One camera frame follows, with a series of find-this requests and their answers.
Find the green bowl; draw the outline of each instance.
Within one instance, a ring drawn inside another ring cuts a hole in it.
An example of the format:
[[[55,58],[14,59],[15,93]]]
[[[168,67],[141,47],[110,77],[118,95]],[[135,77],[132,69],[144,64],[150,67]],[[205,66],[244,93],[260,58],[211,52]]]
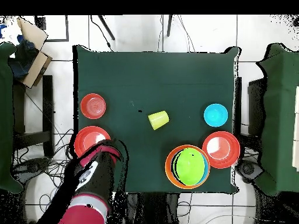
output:
[[[199,151],[186,148],[179,151],[172,160],[173,175],[186,186],[197,184],[204,174],[204,159]]]

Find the yellow cup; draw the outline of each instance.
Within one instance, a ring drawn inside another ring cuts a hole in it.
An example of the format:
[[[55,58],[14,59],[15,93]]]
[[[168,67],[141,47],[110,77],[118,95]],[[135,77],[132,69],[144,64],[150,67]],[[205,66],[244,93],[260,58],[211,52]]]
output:
[[[166,111],[160,111],[158,113],[151,114],[148,116],[148,119],[154,130],[169,122],[169,117]]]

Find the green table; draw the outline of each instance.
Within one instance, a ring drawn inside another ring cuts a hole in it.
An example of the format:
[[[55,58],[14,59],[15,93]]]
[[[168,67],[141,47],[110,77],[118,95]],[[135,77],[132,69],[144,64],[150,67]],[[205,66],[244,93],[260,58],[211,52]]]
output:
[[[80,46],[74,48],[74,61],[78,56],[74,65],[74,83],[78,84],[75,132],[95,125],[126,144],[130,156],[127,192],[189,192],[167,179],[166,157],[179,145],[201,147],[212,132],[232,131],[238,48],[225,54],[91,52]],[[107,109],[100,119],[90,120],[77,109],[88,93],[97,93],[106,101]],[[208,126],[203,119],[204,109],[211,103],[223,104],[228,110],[229,120],[220,128]],[[170,122],[154,131],[148,115],[162,110],[168,113]],[[120,171],[117,165],[116,181]],[[234,193],[237,188],[230,181],[230,168],[211,168],[206,182],[190,191]]]

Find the white tile floor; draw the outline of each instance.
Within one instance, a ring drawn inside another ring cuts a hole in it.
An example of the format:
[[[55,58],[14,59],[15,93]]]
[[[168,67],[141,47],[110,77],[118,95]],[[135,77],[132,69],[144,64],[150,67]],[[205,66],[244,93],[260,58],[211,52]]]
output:
[[[252,80],[263,77],[262,71],[255,64],[263,59],[266,47],[270,43],[284,43],[291,50],[299,49],[299,28],[293,27],[294,17],[284,15],[182,15],[182,20],[196,51],[223,53],[230,46],[242,49],[239,58],[238,75],[242,77],[242,123],[248,124],[248,94],[247,86]],[[105,16],[116,41],[112,41],[97,16],[93,21],[97,23],[107,37],[113,51],[162,51],[162,30],[160,15],[123,15]],[[166,36],[168,15],[164,15],[164,51],[185,53],[189,50],[187,35],[175,15],[171,27],[170,37]],[[54,122],[55,141],[59,134],[66,133],[73,127],[73,71],[72,45],[80,44],[93,51],[109,51],[100,30],[91,23],[90,16],[68,16],[69,42],[45,43],[42,51],[53,57],[53,61],[46,70],[46,75],[53,76],[54,84]],[[28,95],[41,108],[42,82],[37,87],[27,90]],[[26,99],[26,131],[41,131],[42,114],[30,101]],[[63,140],[68,143],[71,135]],[[25,158],[42,157],[40,146],[32,146]],[[56,154],[56,159],[64,159],[63,150]],[[178,206],[181,224],[253,224],[255,216],[255,195],[253,187],[242,182],[239,175],[235,175],[235,184],[239,192],[227,194],[196,194],[184,193],[180,201],[187,203]],[[26,211],[28,220],[38,220],[48,204],[48,198],[41,198],[43,194],[53,195],[55,186],[45,174],[39,175],[29,183],[26,194]]]

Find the small red bowl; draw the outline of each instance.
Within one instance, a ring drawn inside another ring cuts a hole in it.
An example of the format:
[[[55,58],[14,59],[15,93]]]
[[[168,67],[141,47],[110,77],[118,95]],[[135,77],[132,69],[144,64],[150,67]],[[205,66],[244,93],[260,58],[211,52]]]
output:
[[[90,93],[81,100],[81,111],[86,118],[101,118],[106,111],[106,102],[101,95]]]
[[[87,126],[81,129],[76,135],[74,148],[78,157],[87,151],[92,145],[103,139],[111,139],[109,134],[97,126]]]
[[[207,144],[213,138],[224,138],[230,145],[230,151],[228,155],[223,159],[215,159],[208,154]],[[216,169],[226,169],[232,166],[239,158],[240,144],[236,137],[227,131],[217,131],[209,135],[203,142],[203,152],[207,154],[210,161],[210,165]]]

